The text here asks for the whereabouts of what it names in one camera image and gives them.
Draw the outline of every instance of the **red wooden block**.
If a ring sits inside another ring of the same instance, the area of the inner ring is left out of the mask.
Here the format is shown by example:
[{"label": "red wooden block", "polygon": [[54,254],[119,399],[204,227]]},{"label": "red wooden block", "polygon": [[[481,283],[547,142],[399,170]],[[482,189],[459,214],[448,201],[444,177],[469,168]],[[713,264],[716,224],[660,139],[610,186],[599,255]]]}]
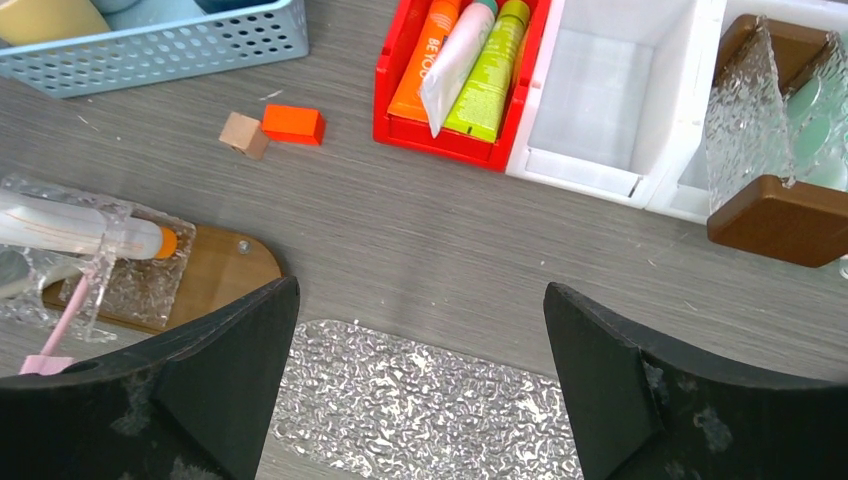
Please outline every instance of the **red wooden block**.
[{"label": "red wooden block", "polygon": [[321,145],[326,123],[314,108],[268,105],[262,119],[262,131],[277,142]]}]

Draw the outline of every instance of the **white toothpaste tube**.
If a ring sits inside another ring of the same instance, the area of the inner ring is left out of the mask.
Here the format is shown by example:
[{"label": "white toothpaste tube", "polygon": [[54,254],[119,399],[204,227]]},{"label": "white toothpaste tube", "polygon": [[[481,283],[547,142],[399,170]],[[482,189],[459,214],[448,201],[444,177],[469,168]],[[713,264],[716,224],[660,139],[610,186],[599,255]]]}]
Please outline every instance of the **white toothpaste tube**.
[{"label": "white toothpaste tube", "polygon": [[495,23],[494,0],[474,0],[465,8],[442,46],[439,56],[421,82],[421,103],[433,138],[445,124],[477,57]]},{"label": "white toothpaste tube", "polygon": [[[106,218],[93,208],[0,190],[0,243],[93,255],[106,232]],[[153,222],[130,218],[116,248],[120,258],[148,260],[174,254],[176,234]]]}]

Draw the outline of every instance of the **gray wooden table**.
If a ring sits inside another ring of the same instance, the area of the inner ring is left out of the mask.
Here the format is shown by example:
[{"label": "gray wooden table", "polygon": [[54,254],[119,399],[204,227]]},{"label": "gray wooden table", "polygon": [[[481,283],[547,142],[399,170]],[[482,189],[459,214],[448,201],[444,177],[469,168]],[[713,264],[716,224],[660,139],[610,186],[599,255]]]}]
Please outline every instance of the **gray wooden table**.
[{"label": "gray wooden table", "polygon": [[[374,64],[392,0],[308,3],[309,57],[67,101],[0,82],[0,174],[37,175],[240,230],[285,257],[301,319],[363,326],[555,375],[550,281],[699,347],[848,380],[848,280],[710,244],[703,227],[378,145]],[[280,93],[267,100],[269,94]],[[230,111],[320,109],[320,148],[262,162],[218,143]],[[90,357],[138,341],[63,350]],[[0,325],[0,373],[46,333]],[[260,478],[347,478],[269,438]]]}]

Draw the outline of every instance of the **yellow-green tube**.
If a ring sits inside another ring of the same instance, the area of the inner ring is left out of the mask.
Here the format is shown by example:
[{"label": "yellow-green tube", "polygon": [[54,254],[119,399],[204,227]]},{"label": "yellow-green tube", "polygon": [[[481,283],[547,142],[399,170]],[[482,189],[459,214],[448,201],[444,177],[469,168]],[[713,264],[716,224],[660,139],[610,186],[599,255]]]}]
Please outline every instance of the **yellow-green tube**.
[{"label": "yellow-green tube", "polygon": [[494,143],[512,78],[512,64],[530,20],[530,7],[509,0],[451,109],[445,128]]}]

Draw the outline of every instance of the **light green item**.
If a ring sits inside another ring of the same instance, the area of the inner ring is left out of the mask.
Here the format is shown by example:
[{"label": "light green item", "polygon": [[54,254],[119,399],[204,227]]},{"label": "light green item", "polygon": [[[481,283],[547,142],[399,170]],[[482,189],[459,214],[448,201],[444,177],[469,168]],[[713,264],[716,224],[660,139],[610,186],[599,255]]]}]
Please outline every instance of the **light green item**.
[{"label": "light green item", "polygon": [[530,7],[522,0],[504,4],[445,128],[489,143],[497,140],[513,62],[529,21]]},{"label": "light green item", "polygon": [[[841,35],[843,44],[848,40]],[[822,151],[828,142],[832,125],[827,117],[813,115],[819,102],[833,99],[839,91],[841,78],[819,78],[814,76],[786,101],[786,115],[790,128],[797,132],[793,144],[795,172],[798,179],[813,185],[845,190],[848,186],[848,166],[844,158]],[[831,108],[841,109],[841,105]]]}]

